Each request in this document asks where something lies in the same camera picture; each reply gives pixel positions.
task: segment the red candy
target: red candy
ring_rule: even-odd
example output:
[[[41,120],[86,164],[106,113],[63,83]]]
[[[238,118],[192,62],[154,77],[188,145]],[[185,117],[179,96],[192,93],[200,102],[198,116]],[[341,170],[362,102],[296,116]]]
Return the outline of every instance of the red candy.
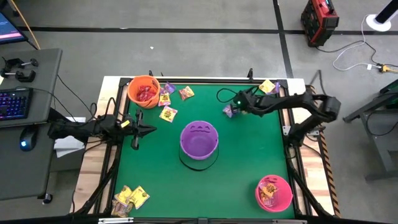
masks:
[[[156,95],[154,90],[150,89],[150,86],[140,85],[138,86],[137,100],[140,102],[150,100]]]

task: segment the concrete floor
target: concrete floor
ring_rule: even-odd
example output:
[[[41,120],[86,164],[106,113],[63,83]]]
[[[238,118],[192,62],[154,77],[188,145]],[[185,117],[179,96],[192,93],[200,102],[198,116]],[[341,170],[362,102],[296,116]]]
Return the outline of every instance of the concrete floor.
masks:
[[[334,0],[340,15],[337,29],[360,30],[363,17],[377,13],[388,2]],[[16,0],[16,3],[32,26],[277,29],[272,0]],[[299,17],[305,4],[305,0],[279,0],[284,29],[301,29]],[[4,13],[10,14],[10,9],[5,8]],[[398,30],[398,19],[392,24],[392,30]],[[63,49],[59,75],[87,103],[97,101],[106,75],[142,75],[152,70],[155,75],[163,72],[167,76],[244,77],[252,67],[256,77],[286,77],[278,34],[35,34],[43,49]],[[366,38],[377,49],[376,61],[398,63],[395,35]],[[334,35],[324,49],[338,49],[360,39],[360,35]],[[326,54],[308,48],[303,35],[286,35],[286,42],[293,76],[308,83],[315,70],[322,69],[326,92],[342,102],[340,118],[371,100],[380,88],[397,77],[365,67],[339,72],[331,65],[338,53]],[[23,43],[3,45],[0,54],[29,49]],[[366,46],[358,47],[347,52],[339,65],[370,62],[371,54]],[[73,115],[88,116],[60,83],[55,94]],[[398,180],[365,181],[366,174],[380,169],[374,160],[376,152],[359,120],[345,124],[340,118],[326,126],[325,134],[343,217],[396,223]],[[41,206],[34,198],[0,202],[0,219],[68,213],[76,177],[76,172],[52,175],[50,189],[55,199],[50,205]]]

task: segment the rgb keyboard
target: rgb keyboard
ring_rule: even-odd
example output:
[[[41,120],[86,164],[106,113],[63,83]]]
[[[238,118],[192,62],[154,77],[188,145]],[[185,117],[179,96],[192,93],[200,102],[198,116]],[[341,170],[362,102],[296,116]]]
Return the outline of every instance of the rgb keyboard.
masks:
[[[31,88],[0,90],[0,121],[27,118]]]

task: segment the green table surface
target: green table surface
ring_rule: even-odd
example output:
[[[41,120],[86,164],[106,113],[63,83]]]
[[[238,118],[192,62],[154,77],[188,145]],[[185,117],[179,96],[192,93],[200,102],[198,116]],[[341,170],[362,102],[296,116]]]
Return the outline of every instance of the green table surface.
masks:
[[[180,90],[186,85],[176,85]],[[138,151],[124,140],[116,181],[134,190],[141,186],[150,195],[145,204],[130,212],[130,217],[158,218],[293,218],[292,205],[280,213],[259,207],[255,188],[265,175],[287,180],[278,112],[260,118],[239,114],[232,119],[223,112],[226,103],[216,99],[220,88],[234,91],[249,85],[193,85],[195,96],[182,101],[178,91],[171,94],[171,108],[178,110],[173,123],[159,118],[163,107],[143,110],[144,122],[157,130],[140,139]],[[222,92],[227,100],[233,93]],[[138,106],[130,103],[134,115]],[[207,121],[218,132],[218,160],[207,170],[197,172],[185,167],[178,158],[180,134],[192,121]]]

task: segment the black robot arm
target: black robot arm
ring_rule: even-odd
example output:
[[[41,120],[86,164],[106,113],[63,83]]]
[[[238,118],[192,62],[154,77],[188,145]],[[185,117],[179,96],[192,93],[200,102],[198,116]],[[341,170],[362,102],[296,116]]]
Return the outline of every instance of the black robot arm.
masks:
[[[301,146],[305,134],[312,131],[323,122],[329,123],[334,121],[339,113],[341,103],[332,96],[312,95],[303,93],[301,95],[285,96],[275,98],[268,95],[256,95],[253,91],[256,87],[239,91],[233,98],[231,109],[233,113],[237,111],[245,111],[259,116],[264,116],[275,110],[290,108],[305,108],[311,116],[300,124],[294,124],[290,127],[287,136],[288,143],[294,146]],[[322,103],[319,107],[314,105],[315,100]]]
[[[98,116],[96,119],[85,123],[59,119],[51,122],[52,125],[48,136],[52,139],[60,139],[67,136],[73,136],[77,139],[98,137],[114,144],[121,142],[125,136],[134,136],[131,141],[131,147],[137,150],[139,148],[138,138],[142,138],[156,130],[155,127],[144,124],[142,117],[142,111],[137,110],[135,121],[132,117],[125,116],[124,121],[120,122],[112,114]]]

